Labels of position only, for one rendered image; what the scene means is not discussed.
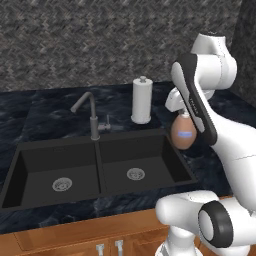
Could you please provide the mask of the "wooden false drawer front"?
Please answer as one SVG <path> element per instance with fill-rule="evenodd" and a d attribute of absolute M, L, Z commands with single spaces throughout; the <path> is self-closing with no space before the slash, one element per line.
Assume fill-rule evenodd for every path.
<path fill-rule="evenodd" d="M 162 228 L 153 209 L 15 232 L 22 250 L 50 248 Z"/>

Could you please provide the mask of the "grey sink faucet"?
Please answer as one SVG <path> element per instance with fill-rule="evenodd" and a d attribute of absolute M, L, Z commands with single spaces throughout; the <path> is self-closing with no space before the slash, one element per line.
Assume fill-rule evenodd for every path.
<path fill-rule="evenodd" d="M 93 141 L 97 141 L 100 139 L 99 131 L 100 130 L 109 130 L 111 128 L 110 124 L 102 124 L 98 123 L 98 117 L 96 115 L 96 105 L 94 95 L 91 92 L 85 92 L 77 102 L 71 107 L 71 112 L 76 113 L 77 110 L 82 106 L 82 104 L 87 100 L 90 100 L 90 128 L 91 128 L 91 139 Z"/>

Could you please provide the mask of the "white paper towel roll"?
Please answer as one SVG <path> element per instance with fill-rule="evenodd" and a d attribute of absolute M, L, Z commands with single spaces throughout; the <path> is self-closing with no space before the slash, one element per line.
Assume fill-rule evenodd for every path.
<path fill-rule="evenodd" d="M 151 120 L 153 81 L 146 76 L 133 80 L 131 120 L 136 124 L 147 124 Z"/>

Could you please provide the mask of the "wooden cabinet door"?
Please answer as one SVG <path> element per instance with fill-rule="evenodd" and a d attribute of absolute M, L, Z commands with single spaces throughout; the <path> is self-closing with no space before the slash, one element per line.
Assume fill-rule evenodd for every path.
<path fill-rule="evenodd" d="M 98 256 L 98 251 L 96 250 L 96 245 L 98 244 L 104 244 L 104 256 L 110 256 L 107 239 L 34 250 L 25 252 L 20 256 Z"/>
<path fill-rule="evenodd" d="M 158 247 L 165 241 L 168 230 L 156 229 L 113 238 L 110 241 L 110 256 L 118 256 L 116 241 L 122 240 L 122 256 L 155 256 Z"/>

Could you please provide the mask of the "black double sink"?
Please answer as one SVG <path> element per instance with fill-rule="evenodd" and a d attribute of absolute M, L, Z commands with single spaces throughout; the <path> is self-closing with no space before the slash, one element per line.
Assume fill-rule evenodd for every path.
<path fill-rule="evenodd" d="M 163 128 L 24 142 L 17 146 L 0 211 L 193 184 Z"/>

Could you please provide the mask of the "brown soap dispenser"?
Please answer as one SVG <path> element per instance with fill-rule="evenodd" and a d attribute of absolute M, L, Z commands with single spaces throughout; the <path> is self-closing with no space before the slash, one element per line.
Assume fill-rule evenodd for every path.
<path fill-rule="evenodd" d="M 171 126 L 171 140 L 178 149 L 188 149 L 197 136 L 196 128 L 189 114 L 179 114 Z"/>

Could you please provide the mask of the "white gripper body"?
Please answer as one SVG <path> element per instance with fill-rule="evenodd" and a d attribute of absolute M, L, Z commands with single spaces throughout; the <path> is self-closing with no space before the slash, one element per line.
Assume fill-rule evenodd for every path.
<path fill-rule="evenodd" d="M 165 102 L 165 107 L 170 112 L 176 112 L 176 111 L 185 112 L 186 111 L 186 106 L 185 106 L 184 101 L 181 97 L 181 94 L 177 88 L 173 88 L 170 91 L 170 93 L 168 94 L 168 97 Z"/>

